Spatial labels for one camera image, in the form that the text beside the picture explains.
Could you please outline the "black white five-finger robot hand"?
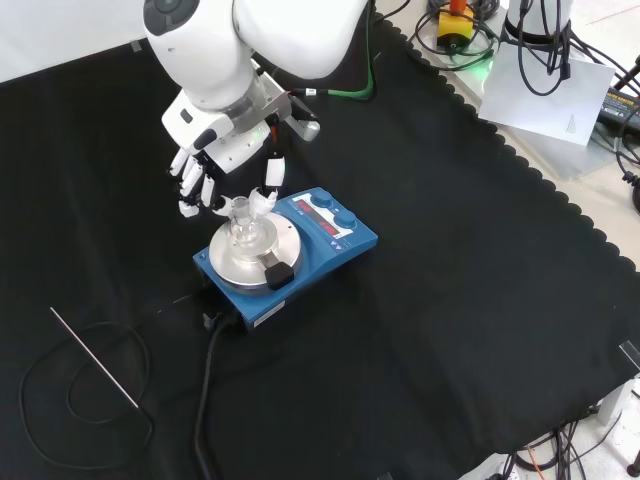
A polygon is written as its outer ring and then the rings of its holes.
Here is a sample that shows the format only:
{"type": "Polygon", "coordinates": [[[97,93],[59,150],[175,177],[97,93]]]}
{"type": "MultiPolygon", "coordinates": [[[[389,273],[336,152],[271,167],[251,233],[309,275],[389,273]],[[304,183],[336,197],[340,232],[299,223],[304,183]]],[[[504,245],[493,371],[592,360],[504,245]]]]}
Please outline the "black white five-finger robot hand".
{"type": "Polygon", "coordinates": [[[286,169],[283,120],[277,110],[236,120],[225,112],[202,110],[180,92],[162,116],[178,146],[168,173],[178,181],[180,214],[192,218],[208,210],[226,216],[239,195],[260,209],[273,206],[286,169]]]}

